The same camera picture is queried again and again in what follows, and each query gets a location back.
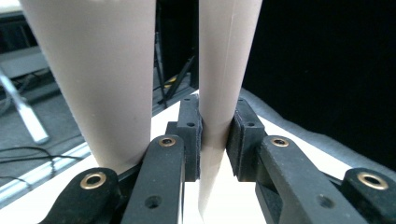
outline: black plastic bracket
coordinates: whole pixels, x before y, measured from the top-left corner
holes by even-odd
[[[226,147],[233,175],[236,175],[238,181],[256,181],[256,147],[260,146],[266,135],[264,125],[248,102],[239,98]]]
[[[180,101],[177,122],[169,122],[166,134],[176,134],[186,146],[186,181],[194,182],[200,175],[200,151],[202,118],[198,109],[197,94],[184,97]]]
[[[264,137],[259,157],[256,194],[267,223],[367,223],[289,138]]]
[[[176,135],[151,141],[121,223],[181,223],[184,142]]]

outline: white surface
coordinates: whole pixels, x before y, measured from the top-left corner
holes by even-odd
[[[262,0],[199,2],[199,111],[203,119],[199,209],[219,171]]]
[[[93,156],[118,174],[149,145],[155,0],[21,0]]]
[[[21,11],[21,4],[18,0],[1,0],[0,13]]]
[[[172,105],[152,119],[151,139],[164,134],[168,121],[176,121],[179,104]],[[287,131],[261,118],[265,130],[269,134],[287,136],[313,160],[323,172],[343,178],[350,167],[328,154],[307,144]],[[57,175],[46,184],[33,190],[26,196],[0,210],[0,223],[37,223],[50,210],[57,195],[67,183],[80,172],[96,166],[92,156],[79,162],[67,171]],[[202,223],[198,213],[198,183],[186,183],[185,191],[185,223]],[[206,223],[264,223],[262,210],[256,198],[254,183],[239,183],[233,177],[228,158],[222,160],[218,179],[212,191],[207,210]]]

